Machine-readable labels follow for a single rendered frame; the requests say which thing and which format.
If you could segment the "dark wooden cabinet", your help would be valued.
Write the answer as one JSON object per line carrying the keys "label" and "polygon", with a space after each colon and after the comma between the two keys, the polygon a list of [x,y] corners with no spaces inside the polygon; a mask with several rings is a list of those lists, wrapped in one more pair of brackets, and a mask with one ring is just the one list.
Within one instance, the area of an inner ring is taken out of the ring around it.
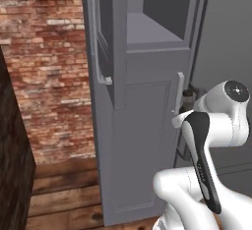
{"label": "dark wooden cabinet", "polygon": [[25,230],[35,163],[0,48],[0,230]]}

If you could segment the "grey lower cabinet door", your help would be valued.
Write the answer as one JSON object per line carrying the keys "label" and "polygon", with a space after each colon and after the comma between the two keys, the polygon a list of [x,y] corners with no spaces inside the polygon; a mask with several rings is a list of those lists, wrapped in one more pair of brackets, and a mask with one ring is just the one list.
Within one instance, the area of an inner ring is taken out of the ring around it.
{"label": "grey lower cabinet door", "polygon": [[153,178],[173,165],[177,73],[187,72],[189,60],[189,49],[129,53],[126,103],[119,110],[92,76],[95,153],[106,226],[162,214],[164,202],[153,190]]}

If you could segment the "grey cabinet shelf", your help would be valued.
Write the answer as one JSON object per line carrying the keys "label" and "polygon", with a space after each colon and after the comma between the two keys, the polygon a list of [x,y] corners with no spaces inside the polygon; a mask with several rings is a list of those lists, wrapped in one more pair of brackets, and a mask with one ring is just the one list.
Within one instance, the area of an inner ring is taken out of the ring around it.
{"label": "grey cabinet shelf", "polygon": [[127,49],[164,49],[185,45],[185,41],[143,13],[127,15]]}

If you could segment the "tall grey cabinet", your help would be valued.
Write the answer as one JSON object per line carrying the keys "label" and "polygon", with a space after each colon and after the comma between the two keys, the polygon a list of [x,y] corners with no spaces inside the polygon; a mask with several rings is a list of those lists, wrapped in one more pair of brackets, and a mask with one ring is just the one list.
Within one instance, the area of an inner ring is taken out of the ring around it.
{"label": "tall grey cabinet", "polygon": [[171,120],[188,86],[205,0],[83,0],[103,222],[162,214],[153,190],[174,164]]}

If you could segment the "brown syrup bottle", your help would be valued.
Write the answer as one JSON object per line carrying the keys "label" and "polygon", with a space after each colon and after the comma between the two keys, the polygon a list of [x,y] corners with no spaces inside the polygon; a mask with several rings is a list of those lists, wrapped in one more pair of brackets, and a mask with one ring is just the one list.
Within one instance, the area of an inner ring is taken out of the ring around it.
{"label": "brown syrup bottle", "polygon": [[191,110],[195,104],[195,94],[191,89],[183,91],[183,109],[185,111]]}

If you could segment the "grey upper cabinet door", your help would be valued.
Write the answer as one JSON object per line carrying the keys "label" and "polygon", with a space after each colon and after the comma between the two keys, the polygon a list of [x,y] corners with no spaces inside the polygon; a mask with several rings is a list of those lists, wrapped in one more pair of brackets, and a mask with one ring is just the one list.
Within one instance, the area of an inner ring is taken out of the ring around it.
{"label": "grey upper cabinet door", "polygon": [[[87,53],[96,77],[92,7],[92,0],[83,0]],[[102,74],[112,78],[110,86],[102,86],[119,110],[126,103],[127,0],[95,0],[95,9],[98,63]]]}

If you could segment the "grey cabinet door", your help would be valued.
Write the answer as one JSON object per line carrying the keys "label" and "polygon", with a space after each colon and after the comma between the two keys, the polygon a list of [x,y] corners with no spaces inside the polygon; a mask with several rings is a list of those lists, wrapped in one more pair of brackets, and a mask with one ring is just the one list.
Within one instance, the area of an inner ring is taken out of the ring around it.
{"label": "grey cabinet door", "polygon": [[[92,7],[92,0],[83,0],[87,53],[96,77]],[[110,86],[102,86],[119,110],[126,103],[127,0],[95,0],[95,9],[98,63],[102,74],[112,78]]]}
{"label": "grey cabinet door", "polygon": [[95,153],[106,226],[162,214],[164,202],[153,190],[153,178],[173,165],[177,73],[187,72],[189,60],[189,49],[129,53],[126,103],[119,110],[92,76]]}

